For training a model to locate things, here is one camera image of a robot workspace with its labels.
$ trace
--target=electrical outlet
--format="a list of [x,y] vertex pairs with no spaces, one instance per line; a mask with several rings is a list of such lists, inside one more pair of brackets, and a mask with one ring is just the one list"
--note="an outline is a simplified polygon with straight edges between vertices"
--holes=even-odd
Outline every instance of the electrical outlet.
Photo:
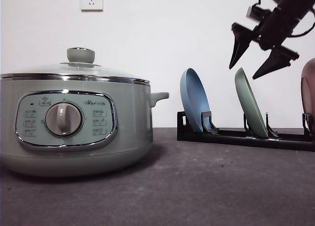
[[81,0],[82,11],[103,11],[103,0]]

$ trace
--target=metal rim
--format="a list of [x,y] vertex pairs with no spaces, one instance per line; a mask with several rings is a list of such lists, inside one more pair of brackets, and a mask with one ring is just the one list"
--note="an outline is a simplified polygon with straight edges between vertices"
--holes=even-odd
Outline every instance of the metal rim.
[[1,74],[1,79],[18,81],[18,80],[63,80],[63,81],[97,81],[97,82],[118,82],[130,83],[137,85],[150,86],[150,81],[117,76],[97,76],[84,74],[54,74],[54,73],[5,73]]
[[62,62],[62,63],[59,63],[59,64],[61,64],[61,65],[82,65],[82,66],[97,66],[97,67],[101,67],[101,65],[85,63],[85,62]]

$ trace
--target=black dish rack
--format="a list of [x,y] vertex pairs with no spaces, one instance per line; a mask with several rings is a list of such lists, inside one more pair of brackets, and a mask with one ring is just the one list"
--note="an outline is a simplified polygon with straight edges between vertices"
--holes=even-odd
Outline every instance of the black dish rack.
[[[196,132],[186,117],[184,111],[177,113],[177,140],[194,141],[206,143],[220,143],[229,145],[241,145],[252,147],[265,147],[274,149],[289,149],[300,151],[315,151],[314,135],[312,131],[313,118],[311,115],[302,114],[303,134],[279,133],[274,131],[268,124],[268,113],[266,113],[266,126],[268,130],[268,138],[260,138],[256,136],[251,127],[247,123],[244,114],[244,131],[228,130],[217,128],[211,119],[211,111],[201,113],[201,123],[203,132]],[[209,117],[211,129],[207,129],[204,125],[206,118]]]

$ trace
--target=green plate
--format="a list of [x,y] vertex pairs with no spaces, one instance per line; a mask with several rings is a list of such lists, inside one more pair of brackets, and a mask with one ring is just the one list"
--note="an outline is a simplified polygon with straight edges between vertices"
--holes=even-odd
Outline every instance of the green plate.
[[247,80],[244,70],[240,68],[235,74],[235,87],[247,122],[254,134],[260,138],[268,138],[268,131],[261,116],[251,86]]

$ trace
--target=control dial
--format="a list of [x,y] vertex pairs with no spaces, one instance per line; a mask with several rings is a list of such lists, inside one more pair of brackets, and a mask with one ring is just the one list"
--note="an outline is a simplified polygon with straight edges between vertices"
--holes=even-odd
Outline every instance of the control dial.
[[80,110],[70,103],[53,105],[46,114],[46,127],[55,135],[68,136],[75,133],[81,126]]

